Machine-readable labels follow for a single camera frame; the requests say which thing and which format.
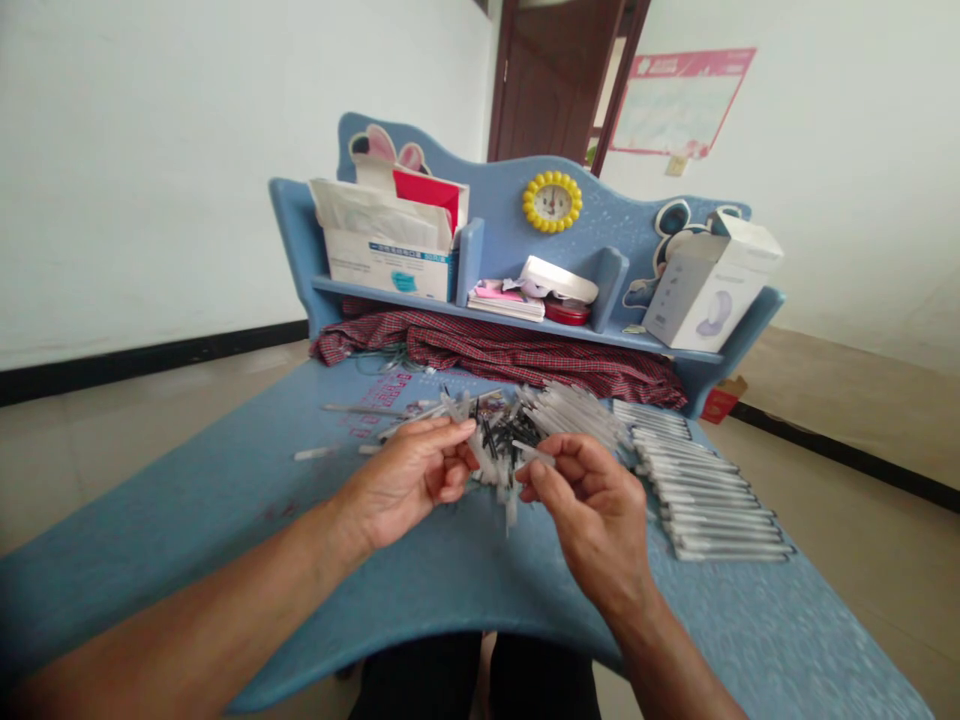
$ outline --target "light switch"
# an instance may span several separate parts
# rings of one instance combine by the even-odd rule
[[[667,175],[671,177],[680,177],[687,169],[688,158],[680,155],[671,155],[670,162],[667,163]]]

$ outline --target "red box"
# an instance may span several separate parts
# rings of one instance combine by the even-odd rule
[[[736,380],[722,380],[707,395],[707,402],[703,406],[700,417],[714,425],[719,425],[733,410],[733,406],[740,402],[740,398],[746,391],[747,381],[742,375],[738,375]]]

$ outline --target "left hand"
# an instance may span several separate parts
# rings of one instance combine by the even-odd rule
[[[404,425],[347,481],[334,502],[371,550],[399,540],[437,505],[463,497],[471,471],[479,468],[466,445],[476,426],[450,418]]]

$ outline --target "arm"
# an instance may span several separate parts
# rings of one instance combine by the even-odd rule
[[[657,590],[647,562],[646,495],[593,438],[553,435],[517,479],[550,511],[564,558],[613,632],[644,717],[745,718]]]
[[[412,423],[329,502],[27,680],[25,716],[217,717],[336,587],[463,495],[474,429]]]

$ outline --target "black baseboard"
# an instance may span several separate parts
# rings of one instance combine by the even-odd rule
[[[208,360],[217,360],[306,338],[307,321],[299,320],[135,350],[123,350],[79,360],[67,360],[51,365],[7,370],[0,372],[0,407],[129,380],[164,370],[175,370],[186,365],[196,365]],[[799,430],[750,405],[738,403],[731,411],[730,417],[742,420],[924,500],[929,500],[947,510],[960,513],[960,490],[823,435]]]
[[[771,417],[762,410],[744,405],[742,402],[734,406],[733,410],[730,411],[730,417],[741,420],[748,425],[753,425],[771,435],[776,435],[841,465],[858,470],[888,485],[905,490],[911,495],[929,500],[942,508],[960,513],[960,490],[939,483],[925,475],[907,470],[892,462],[881,460],[870,453],[844,445],[837,440],[800,430],[790,423]]]
[[[307,321],[0,372],[0,407],[305,340]]]

